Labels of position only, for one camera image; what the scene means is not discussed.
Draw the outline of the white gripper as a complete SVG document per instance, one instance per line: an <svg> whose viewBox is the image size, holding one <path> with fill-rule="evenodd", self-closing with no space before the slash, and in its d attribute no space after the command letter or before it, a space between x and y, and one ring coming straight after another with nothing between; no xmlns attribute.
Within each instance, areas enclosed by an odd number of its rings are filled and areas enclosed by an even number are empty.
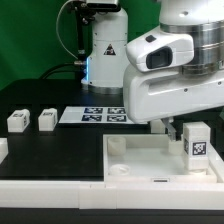
<svg viewBox="0 0 224 224"><path fill-rule="evenodd" d="M129 65L123 79L123 100L134 123L163 119L171 140L176 129L168 117L224 106L224 69L210 75L184 76L176 68L141 73Z"/></svg>

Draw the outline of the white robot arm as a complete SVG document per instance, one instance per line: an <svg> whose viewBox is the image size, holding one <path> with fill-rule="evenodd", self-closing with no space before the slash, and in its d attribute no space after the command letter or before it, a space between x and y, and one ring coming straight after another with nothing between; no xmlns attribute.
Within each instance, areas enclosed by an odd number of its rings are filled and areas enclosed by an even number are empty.
<svg viewBox="0 0 224 224"><path fill-rule="evenodd" d="M128 41L119 0L80 0L93 50L83 87L123 94L135 123L224 106L224 0L156 0L159 25Z"/></svg>

